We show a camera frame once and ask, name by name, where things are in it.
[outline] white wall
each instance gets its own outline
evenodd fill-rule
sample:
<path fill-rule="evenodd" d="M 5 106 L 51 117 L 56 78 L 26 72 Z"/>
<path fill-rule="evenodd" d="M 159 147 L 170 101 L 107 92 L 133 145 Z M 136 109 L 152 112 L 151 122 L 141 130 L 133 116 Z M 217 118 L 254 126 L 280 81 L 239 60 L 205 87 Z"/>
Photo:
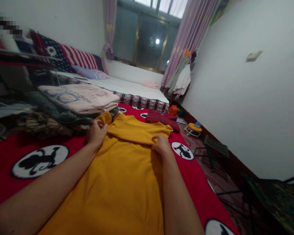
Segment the white wall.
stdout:
<path fill-rule="evenodd" d="M 183 107 L 258 177 L 294 176 L 294 0 L 238 3 L 196 60 Z"/>
<path fill-rule="evenodd" d="M 115 60 L 106 61 L 106 67 L 109 72 L 109 76 L 122 78 L 124 80 L 139 84 L 144 82 L 154 82 L 157 83 L 159 89 L 161 87 L 163 74 L 123 64 Z"/>
<path fill-rule="evenodd" d="M 4 12 L 18 25 L 77 49 L 101 55 L 105 43 L 103 0 L 0 0 Z M 163 75 L 116 61 L 106 61 L 109 75 L 143 83 Z"/>

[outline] small stool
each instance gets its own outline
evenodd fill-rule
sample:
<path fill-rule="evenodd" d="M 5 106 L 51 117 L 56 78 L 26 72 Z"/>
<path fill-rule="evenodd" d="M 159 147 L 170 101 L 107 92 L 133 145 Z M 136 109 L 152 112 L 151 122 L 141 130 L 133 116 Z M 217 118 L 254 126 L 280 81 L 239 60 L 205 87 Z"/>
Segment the small stool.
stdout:
<path fill-rule="evenodd" d="M 199 138 L 199 136 L 203 130 L 201 128 L 195 127 L 194 123 L 190 123 L 184 128 L 184 131 L 186 131 L 187 136 L 192 135 L 196 138 Z"/>

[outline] pink folded shirt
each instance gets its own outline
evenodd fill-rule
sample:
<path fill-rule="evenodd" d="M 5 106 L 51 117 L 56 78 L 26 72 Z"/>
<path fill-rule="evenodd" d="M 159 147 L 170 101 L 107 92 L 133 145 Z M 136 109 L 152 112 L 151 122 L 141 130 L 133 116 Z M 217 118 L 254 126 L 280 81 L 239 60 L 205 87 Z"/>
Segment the pink folded shirt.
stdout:
<path fill-rule="evenodd" d="M 158 89 L 158 85 L 156 83 L 143 83 L 143 86 Z"/>
<path fill-rule="evenodd" d="M 110 111 L 118 106 L 119 96 L 93 84 L 39 86 L 38 89 L 51 101 L 78 114 Z"/>

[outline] white bed sheet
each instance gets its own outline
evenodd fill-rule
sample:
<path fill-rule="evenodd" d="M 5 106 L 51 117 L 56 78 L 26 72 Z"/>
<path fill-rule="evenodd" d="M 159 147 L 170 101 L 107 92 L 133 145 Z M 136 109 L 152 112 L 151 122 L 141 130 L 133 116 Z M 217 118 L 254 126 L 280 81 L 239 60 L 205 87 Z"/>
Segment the white bed sheet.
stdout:
<path fill-rule="evenodd" d="M 162 94 L 159 89 L 154 89 L 150 87 L 143 86 L 142 84 L 137 84 L 129 81 L 125 81 L 123 79 L 110 77 L 110 79 L 106 80 L 93 80 L 87 79 L 80 75 L 74 73 L 66 73 L 66 72 L 57 72 L 58 75 L 67 76 L 70 78 L 74 78 L 76 80 L 87 82 L 90 84 L 96 84 L 100 87 L 103 87 L 107 90 L 116 91 L 123 94 L 130 94 L 134 96 L 140 96 L 151 100 L 159 100 L 164 103 L 169 103 L 167 98 Z"/>

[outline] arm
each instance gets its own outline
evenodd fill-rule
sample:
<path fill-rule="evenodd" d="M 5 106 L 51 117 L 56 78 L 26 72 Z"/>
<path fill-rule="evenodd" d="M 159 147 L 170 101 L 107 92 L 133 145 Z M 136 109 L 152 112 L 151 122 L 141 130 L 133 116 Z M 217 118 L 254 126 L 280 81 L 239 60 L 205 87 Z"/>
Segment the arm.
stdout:
<path fill-rule="evenodd" d="M 107 133 L 100 122 L 93 121 L 81 150 L 0 205 L 0 234 L 38 232 L 93 161 Z"/>
<path fill-rule="evenodd" d="M 163 162 L 163 198 L 165 234 L 202 234 L 204 230 L 193 201 L 183 181 L 168 139 L 156 135 L 158 142 L 152 146 Z"/>

